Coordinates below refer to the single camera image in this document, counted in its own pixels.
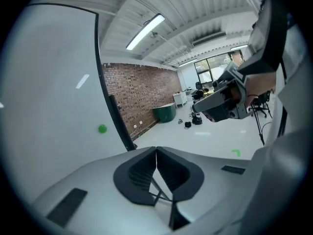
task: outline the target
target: window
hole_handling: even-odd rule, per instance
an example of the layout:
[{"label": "window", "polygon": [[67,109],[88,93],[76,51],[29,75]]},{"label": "window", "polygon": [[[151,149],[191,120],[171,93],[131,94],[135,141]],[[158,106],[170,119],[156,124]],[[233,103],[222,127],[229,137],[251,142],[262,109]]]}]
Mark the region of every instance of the window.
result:
[{"label": "window", "polygon": [[207,61],[211,69],[213,80],[216,80],[223,74],[225,68],[231,62],[231,59],[228,54],[222,54],[208,58]]},{"label": "window", "polygon": [[195,67],[196,67],[197,73],[200,73],[202,71],[208,71],[210,69],[209,64],[207,63],[206,59],[196,62]]},{"label": "window", "polygon": [[212,81],[217,80],[223,74],[231,61],[239,66],[242,63],[241,51],[233,51],[195,62],[196,72],[202,86],[211,88]]},{"label": "window", "polygon": [[200,79],[200,83],[202,83],[202,84],[212,81],[211,74],[209,71],[201,73],[198,76]]}]

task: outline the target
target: floor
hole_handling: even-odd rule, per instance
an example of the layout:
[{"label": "floor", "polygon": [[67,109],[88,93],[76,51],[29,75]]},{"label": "floor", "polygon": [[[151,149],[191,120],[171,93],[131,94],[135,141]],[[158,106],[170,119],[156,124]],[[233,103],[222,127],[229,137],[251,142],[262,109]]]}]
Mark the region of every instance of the floor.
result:
[{"label": "floor", "polygon": [[[270,95],[268,103],[273,113],[275,95]],[[184,122],[191,121],[189,114],[193,102],[188,102],[183,107],[177,108],[175,118],[168,123],[158,123],[149,131],[136,139],[134,143],[138,148],[147,146],[168,146],[171,148],[187,151],[195,154],[211,157],[250,160],[254,152],[261,148],[255,117],[246,117],[242,120],[227,119],[217,123],[208,120],[202,113],[202,124],[193,125],[184,129]],[[260,125],[271,121],[259,113]],[[266,141],[271,124],[263,129]]]}]

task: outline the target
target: white cabinet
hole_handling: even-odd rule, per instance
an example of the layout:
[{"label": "white cabinet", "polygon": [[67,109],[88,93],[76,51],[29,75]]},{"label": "white cabinet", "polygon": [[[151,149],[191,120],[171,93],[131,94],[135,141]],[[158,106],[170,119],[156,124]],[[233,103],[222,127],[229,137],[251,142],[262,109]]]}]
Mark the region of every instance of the white cabinet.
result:
[{"label": "white cabinet", "polygon": [[176,107],[179,104],[184,106],[184,103],[187,103],[186,92],[181,92],[181,93],[174,94],[173,97],[174,97],[174,101],[175,101]]}]

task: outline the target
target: ceiling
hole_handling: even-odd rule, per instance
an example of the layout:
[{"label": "ceiling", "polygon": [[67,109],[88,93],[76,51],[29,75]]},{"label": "ceiling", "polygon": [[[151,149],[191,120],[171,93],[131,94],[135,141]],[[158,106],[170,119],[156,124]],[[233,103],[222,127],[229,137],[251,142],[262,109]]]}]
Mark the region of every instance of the ceiling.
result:
[{"label": "ceiling", "polygon": [[[99,13],[99,45],[103,63],[132,63],[176,69],[195,58],[225,53],[246,44],[256,15],[246,0],[32,0],[73,5]],[[126,45],[155,14],[165,21],[133,50]],[[217,32],[222,37],[194,46]]]}]

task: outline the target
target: chair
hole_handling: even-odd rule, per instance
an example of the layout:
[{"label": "chair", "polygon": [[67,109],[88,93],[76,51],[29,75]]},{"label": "chair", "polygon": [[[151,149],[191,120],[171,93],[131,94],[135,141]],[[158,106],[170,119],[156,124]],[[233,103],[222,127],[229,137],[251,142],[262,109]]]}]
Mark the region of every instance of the chair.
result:
[{"label": "chair", "polygon": [[254,105],[254,111],[262,112],[264,114],[265,118],[267,117],[267,114],[265,113],[264,110],[268,111],[269,115],[271,116],[270,110],[269,110],[269,107],[268,107],[268,104],[267,104],[267,102],[269,102],[269,95],[270,95],[270,91],[267,91],[267,92],[259,95],[258,98],[255,98],[252,101],[252,104]]}]

